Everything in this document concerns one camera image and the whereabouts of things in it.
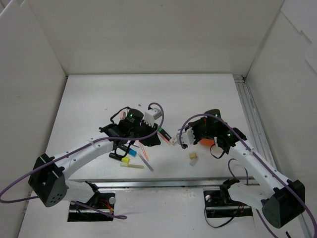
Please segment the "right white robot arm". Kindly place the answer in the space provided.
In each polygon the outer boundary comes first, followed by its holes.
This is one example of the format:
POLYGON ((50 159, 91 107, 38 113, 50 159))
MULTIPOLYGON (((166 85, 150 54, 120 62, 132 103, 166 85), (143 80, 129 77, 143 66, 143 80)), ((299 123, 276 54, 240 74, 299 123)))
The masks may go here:
POLYGON ((242 202, 260 210, 277 229, 306 210, 305 186, 299 180, 290 180, 263 159, 238 128, 229 126, 221 118, 218 109, 192 116, 178 134, 183 149, 202 139, 213 140, 215 146, 239 162, 260 185, 257 191, 237 178, 228 179, 220 186, 222 203, 242 202))

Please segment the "pale yellow pen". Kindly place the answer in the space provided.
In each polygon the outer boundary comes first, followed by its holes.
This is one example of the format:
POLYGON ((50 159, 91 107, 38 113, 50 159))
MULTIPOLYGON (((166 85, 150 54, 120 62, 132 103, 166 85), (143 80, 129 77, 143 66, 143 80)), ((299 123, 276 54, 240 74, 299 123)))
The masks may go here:
POLYGON ((120 166, 123 168, 144 169, 144 166, 142 165, 134 165, 134 164, 127 164, 127 163, 121 163, 120 166))

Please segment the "purple pen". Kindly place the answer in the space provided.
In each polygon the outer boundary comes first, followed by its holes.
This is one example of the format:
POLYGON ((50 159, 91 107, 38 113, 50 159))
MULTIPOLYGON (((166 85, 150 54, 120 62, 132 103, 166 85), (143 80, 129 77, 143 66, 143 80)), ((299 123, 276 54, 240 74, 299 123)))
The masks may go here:
POLYGON ((138 153, 138 156, 144 162, 144 164, 149 168, 149 170, 151 172, 154 172, 154 169, 152 168, 152 166, 148 163, 148 161, 140 153, 138 153))

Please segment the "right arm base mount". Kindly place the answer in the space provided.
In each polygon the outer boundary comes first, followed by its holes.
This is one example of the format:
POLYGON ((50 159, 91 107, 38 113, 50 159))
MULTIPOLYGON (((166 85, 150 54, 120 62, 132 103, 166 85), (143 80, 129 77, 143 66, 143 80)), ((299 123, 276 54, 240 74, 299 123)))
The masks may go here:
POLYGON ((240 181, 236 178, 227 179, 219 186, 218 190, 204 191, 204 217, 206 223, 213 229, 222 228, 232 222, 235 218, 253 216, 252 209, 249 205, 233 201, 229 196, 228 189, 238 182, 240 181), (209 222, 209 219, 213 218, 228 218, 228 220, 221 225, 212 225, 209 222))

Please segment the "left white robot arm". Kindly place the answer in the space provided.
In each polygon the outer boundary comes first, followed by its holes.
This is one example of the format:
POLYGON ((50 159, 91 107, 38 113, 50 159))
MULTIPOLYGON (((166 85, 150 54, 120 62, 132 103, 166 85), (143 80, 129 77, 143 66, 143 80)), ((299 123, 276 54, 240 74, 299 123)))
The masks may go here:
POLYGON ((75 182, 69 178, 84 165, 121 145, 130 146, 136 140, 149 147, 160 145, 156 123, 159 118, 163 118, 161 109, 148 108, 142 113, 129 108, 124 119, 100 127, 101 136, 90 138, 80 148, 55 157, 39 156, 28 180, 30 187, 46 207, 62 200, 80 202, 88 208, 97 206, 101 198, 99 188, 91 182, 75 182))

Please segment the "green black highlighter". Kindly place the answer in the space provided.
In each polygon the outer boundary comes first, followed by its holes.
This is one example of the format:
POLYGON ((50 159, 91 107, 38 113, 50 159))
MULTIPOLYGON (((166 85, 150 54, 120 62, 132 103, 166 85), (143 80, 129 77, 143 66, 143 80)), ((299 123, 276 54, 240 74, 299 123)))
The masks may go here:
POLYGON ((162 127, 158 130, 158 133, 167 141, 171 140, 171 136, 166 132, 165 129, 163 129, 162 127))

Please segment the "orange pen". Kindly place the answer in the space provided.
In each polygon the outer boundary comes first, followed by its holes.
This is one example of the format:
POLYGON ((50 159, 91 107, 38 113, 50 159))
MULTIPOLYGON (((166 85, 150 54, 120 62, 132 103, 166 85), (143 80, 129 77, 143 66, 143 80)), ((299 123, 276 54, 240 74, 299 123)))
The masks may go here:
POLYGON ((145 147, 144 147, 144 145, 143 145, 140 141, 139 141, 139 146, 140 146, 140 148, 141 148, 141 150, 142 150, 142 152, 143 152, 143 154, 144 154, 145 159, 148 161, 149 158, 148 158, 148 155, 147 155, 147 153, 146 153, 146 151, 145 151, 145 147))

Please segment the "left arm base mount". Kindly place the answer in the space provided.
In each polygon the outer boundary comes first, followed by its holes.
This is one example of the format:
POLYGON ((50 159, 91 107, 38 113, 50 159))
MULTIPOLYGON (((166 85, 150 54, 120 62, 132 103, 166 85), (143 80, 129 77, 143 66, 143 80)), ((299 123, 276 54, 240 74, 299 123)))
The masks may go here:
MULTIPOLYGON (((105 213, 114 212, 115 193, 114 192, 100 192, 99 188, 90 182, 85 181, 96 195, 93 196, 85 204, 95 209, 101 210, 105 213)), ((105 216, 96 212, 95 210, 86 207, 70 204, 68 212, 68 222, 112 222, 113 218, 105 216)))

